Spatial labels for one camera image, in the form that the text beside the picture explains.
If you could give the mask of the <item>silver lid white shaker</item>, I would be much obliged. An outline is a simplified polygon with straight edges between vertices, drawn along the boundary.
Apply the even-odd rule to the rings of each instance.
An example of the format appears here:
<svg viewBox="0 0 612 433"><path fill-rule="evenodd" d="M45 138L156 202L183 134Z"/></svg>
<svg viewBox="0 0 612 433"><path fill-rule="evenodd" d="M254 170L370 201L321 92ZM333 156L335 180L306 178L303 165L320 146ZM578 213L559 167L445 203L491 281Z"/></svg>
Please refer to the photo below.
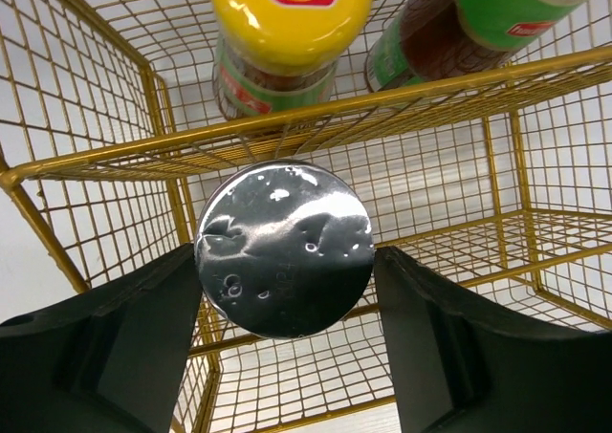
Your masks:
<svg viewBox="0 0 612 433"><path fill-rule="evenodd" d="M308 162L268 161L230 176L201 211L194 258L208 303L256 336L320 333L358 303L375 244L355 191Z"/></svg>

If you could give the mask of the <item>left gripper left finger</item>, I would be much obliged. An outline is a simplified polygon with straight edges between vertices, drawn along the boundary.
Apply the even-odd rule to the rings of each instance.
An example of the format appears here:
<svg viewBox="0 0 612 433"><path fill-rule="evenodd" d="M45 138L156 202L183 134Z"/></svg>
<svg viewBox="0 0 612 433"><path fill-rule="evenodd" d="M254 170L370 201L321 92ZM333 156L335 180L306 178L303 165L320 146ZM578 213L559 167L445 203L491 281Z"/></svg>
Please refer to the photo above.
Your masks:
<svg viewBox="0 0 612 433"><path fill-rule="evenodd" d="M193 254L4 321L2 431L169 431L202 297Z"/></svg>

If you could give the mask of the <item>yellow cap sauce bottle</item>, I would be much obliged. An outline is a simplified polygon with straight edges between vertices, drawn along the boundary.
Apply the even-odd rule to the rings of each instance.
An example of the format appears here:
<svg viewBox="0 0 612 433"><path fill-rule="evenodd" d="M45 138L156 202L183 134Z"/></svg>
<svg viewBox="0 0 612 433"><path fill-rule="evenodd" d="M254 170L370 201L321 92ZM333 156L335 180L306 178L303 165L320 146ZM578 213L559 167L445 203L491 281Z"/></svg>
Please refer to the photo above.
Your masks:
<svg viewBox="0 0 612 433"><path fill-rule="evenodd" d="M587 0L407 0L369 51L372 92L487 71Z"/></svg>
<svg viewBox="0 0 612 433"><path fill-rule="evenodd" d="M211 0L213 92L227 120L326 102L373 0Z"/></svg>

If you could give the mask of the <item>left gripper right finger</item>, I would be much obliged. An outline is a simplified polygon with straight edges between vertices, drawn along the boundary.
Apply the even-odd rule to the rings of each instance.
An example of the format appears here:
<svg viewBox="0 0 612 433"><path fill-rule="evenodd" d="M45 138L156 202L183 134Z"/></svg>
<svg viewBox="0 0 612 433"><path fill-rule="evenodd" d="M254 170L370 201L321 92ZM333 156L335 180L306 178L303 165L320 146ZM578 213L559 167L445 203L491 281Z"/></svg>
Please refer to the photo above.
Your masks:
<svg viewBox="0 0 612 433"><path fill-rule="evenodd" d="M607 432L611 334L515 312L400 249L374 276L404 432Z"/></svg>

